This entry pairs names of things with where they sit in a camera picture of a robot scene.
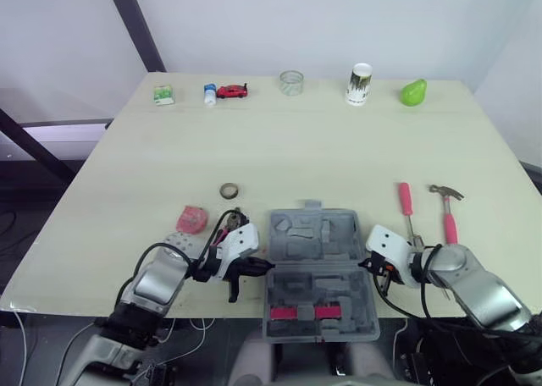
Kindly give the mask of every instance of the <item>white cup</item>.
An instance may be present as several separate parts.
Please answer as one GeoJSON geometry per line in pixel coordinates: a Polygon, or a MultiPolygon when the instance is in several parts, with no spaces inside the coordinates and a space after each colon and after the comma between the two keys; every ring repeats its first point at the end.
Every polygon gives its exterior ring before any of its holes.
{"type": "Polygon", "coordinates": [[[354,66],[350,82],[346,87],[346,102],[357,107],[365,104],[371,86],[372,74],[373,66],[370,64],[358,63],[354,66]]]}

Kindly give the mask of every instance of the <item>gray tool case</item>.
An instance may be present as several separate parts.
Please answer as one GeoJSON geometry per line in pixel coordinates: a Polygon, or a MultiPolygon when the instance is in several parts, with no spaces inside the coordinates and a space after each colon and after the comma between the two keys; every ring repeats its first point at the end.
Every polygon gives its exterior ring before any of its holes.
{"type": "Polygon", "coordinates": [[[365,248],[356,213],[308,201],[303,209],[274,210],[270,219],[275,268],[266,275],[263,337],[281,344],[377,339],[369,273],[358,266],[365,248]]]}

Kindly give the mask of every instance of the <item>beige tabletop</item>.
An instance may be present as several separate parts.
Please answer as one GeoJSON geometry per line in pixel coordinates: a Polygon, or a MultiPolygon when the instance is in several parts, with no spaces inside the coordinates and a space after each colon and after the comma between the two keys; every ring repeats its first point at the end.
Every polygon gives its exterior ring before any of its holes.
{"type": "MultiPolygon", "coordinates": [[[[205,208],[208,234],[241,207],[265,248],[268,213],[302,207],[355,210],[363,238],[382,224],[407,235],[396,185],[410,183],[413,223],[426,244],[444,240],[442,204],[428,185],[448,185],[460,243],[534,312],[542,308],[542,201],[511,150],[459,81],[429,81],[425,102],[399,103],[404,80],[374,80],[368,103],[345,103],[346,80],[306,80],[300,96],[271,77],[149,74],[77,174],[12,277],[0,308],[107,316],[119,286],[151,243],[174,231],[185,205],[205,208]],[[203,85],[248,83],[249,96],[203,104],[203,85]],[[155,85],[176,103],[156,107],[155,85]],[[237,183],[231,201],[218,188],[237,183]]],[[[392,285],[390,299],[420,314],[419,290],[392,285]]],[[[376,296],[380,317],[397,313],[376,296]]],[[[435,316],[461,309],[429,286],[435,316]]],[[[228,285],[187,280],[170,317],[261,317],[263,279],[228,285]]]]}

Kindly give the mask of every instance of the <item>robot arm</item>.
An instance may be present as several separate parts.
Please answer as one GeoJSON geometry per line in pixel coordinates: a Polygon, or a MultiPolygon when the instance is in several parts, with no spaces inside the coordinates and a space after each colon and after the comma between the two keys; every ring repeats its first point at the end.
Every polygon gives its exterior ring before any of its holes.
{"type": "MultiPolygon", "coordinates": [[[[380,225],[369,235],[367,249],[383,256],[403,284],[420,287],[423,267],[432,250],[415,251],[404,238],[380,225]]],[[[444,245],[431,260],[427,279],[437,287],[451,290],[457,303],[480,328],[516,331],[531,319],[531,312],[519,297],[500,278],[485,270],[466,246],[444,245]]]]}
{"type": "MultiPolygon", "coordinates": [[[[190,276],[202,282],[210,278],[230,280],[232,290],[238,292],[240,275],[261,276],[273,266],[246,257],[258,248],[257,230],[252,223],[228,232],[203,259],[199,255],[201,246],[186,247],[190,264],[174,246],[157,245],[154,259],[126,286],[101,333],[91,337],[62,386],[127,384],[124,375],[136,373],[146,347],[157,343],[154,335],[160,322],[190,276]]],[[[237,299],[235,292],[230,294],[230,301],[233,299],[237,299]]]]}
{"type": "MultiPolygon", "coordinates": [[[[417,251],[404,238],[376,225],[366,247],[371,257],[363,262],[370,272],[386,275],[397,283],[419,288],[423,269],[429,261],[426,280],[451,290],[456,302],[478,328],[542,334],[537,317],[516,294],[493,273],[484,269],[474,254],[463,245],[444,245],[429,260],[433,250],[417,251]]],[[[542,384],[542,344],[525,339],[500,342],[512,376],[519,384],[542,384]]]]}

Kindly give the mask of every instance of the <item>hammer head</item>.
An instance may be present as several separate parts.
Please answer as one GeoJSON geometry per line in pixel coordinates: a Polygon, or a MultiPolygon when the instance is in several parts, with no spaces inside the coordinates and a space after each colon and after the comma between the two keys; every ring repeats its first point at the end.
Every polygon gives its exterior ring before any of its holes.
{"type": "Polygon", "coordinates": [[[462,200],[464,198],[464,195],[461,194],[458,191],[455,191],[454,189],[451,189],[450,187],[446,187],[445,185],[430,185],[429,191],[432,193],[439,193],[443,197],[454,197],[457,200],[462,200]]]}

